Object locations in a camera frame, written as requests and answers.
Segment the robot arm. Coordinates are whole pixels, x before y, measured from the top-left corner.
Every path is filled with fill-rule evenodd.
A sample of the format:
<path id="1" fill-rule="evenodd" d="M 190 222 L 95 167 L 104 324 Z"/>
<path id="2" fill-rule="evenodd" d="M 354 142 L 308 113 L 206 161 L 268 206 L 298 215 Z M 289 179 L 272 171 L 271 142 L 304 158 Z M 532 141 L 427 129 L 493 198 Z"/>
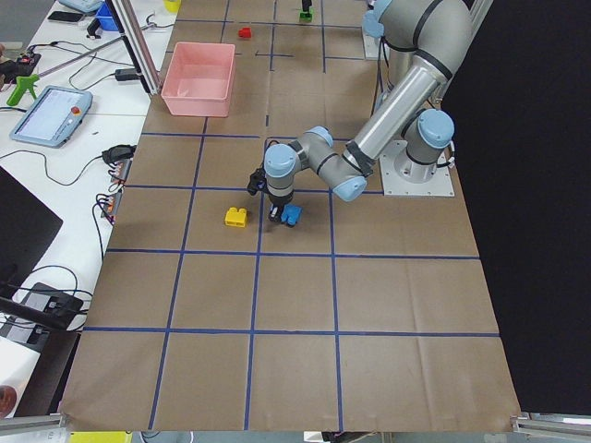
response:
<path id="1" fill-rule="evenodd" d="M 449 115 L 423 105 L 456 74 L 472 41 L 472 17 L 462 1 L 377 1 L 362 20 L 363 31 L 380 39 L 391 55 L 407 54 L 400 79 L 391 79 L 372 116 L 343 153 L 323 126 L 315 126 L 287 144 L 270 145 L 260 168 L 250 176 L 248 192 L 268 195 L 271 222 L 285 222 L 294 194 L 294 177 L 312 170 L 345 202 L 366 189 L 373 166 L 389 142 L 407 141 L 405 157 L 414 173 L 434 169 L 453 137 Z"/>

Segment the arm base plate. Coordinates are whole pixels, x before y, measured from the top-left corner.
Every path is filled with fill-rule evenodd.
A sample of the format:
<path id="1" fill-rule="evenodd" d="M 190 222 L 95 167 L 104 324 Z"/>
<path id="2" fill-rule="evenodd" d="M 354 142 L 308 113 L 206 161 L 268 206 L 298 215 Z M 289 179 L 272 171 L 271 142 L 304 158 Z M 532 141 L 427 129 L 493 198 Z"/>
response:
<path id="1" fill-rule="evenodd" d="M 380 37 L 362 34 L 364 56 L 366 60 L 377 60 L 380 52 Z"/>
<path id="2" fill-rule="evenodd" d="M 453 198 L 455 192 L 448 166 L 421 165 L 406 153 L 406 142 L 390 142 L 379 156 L 383 194 L 402 198 Z"/>

